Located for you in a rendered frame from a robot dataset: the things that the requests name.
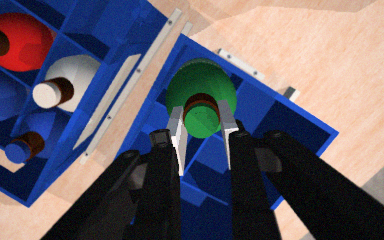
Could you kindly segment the white bottle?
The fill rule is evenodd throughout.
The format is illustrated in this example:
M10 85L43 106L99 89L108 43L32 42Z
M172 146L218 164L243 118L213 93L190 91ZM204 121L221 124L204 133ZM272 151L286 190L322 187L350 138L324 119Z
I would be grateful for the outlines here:
M35 102L43 108L59 107L74 112L100 65L88 54L55 61L49 67L45 81L33 89Z

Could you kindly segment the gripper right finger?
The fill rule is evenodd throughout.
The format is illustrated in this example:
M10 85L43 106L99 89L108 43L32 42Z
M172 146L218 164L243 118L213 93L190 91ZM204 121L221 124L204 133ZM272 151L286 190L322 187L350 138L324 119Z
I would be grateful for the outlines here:
M315 240L384 240L382 203L284 131L251 138L227 99L217 102L231 175L233 240L282 240L261 171Z

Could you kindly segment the red bottle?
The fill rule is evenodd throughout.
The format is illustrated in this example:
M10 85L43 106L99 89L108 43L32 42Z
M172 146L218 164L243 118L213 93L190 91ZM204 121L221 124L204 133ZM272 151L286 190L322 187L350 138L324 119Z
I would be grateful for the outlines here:
M40 69L57 34L30 14L0 14L0 66L18 72Z

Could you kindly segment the blue bottle crate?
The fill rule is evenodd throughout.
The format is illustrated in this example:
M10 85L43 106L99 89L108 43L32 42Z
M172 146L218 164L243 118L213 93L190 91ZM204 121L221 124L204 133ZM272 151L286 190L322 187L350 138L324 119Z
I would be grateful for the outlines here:
M33 89L55 61L88 54L101 63L75 111L57 107L71 118L49 159L34 156L14 173L0 165L0 191L29 208L85 152L166 18L147 0L0 0L0 14L8 12L29 13L58 34L40 69L0 66L30 89L20 114L0 121L4 152L25 116L40 107Z
M151 151L149 134L166 129L170 118L165 104L167 87L182 64L198 57L218 63L232 80L237 94L233 116L242 121L251 137L263 138L267 131L281 130L313 152L310 132L297 104L189 37L180 35L114 160L127 147L139 150L140 155ZM265 171L261 174L270 208L275 210L284 198ZM233 240L231 175L221 130L207 138L188 133L183 176L180 176L181 240Z

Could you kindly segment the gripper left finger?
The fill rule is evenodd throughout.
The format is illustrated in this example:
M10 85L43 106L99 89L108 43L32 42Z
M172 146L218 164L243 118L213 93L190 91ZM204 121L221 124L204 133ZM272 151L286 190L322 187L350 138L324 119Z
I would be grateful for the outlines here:
M183 112L173 107L166 129L149 134L151 152L121 153L40 240L181 240Z

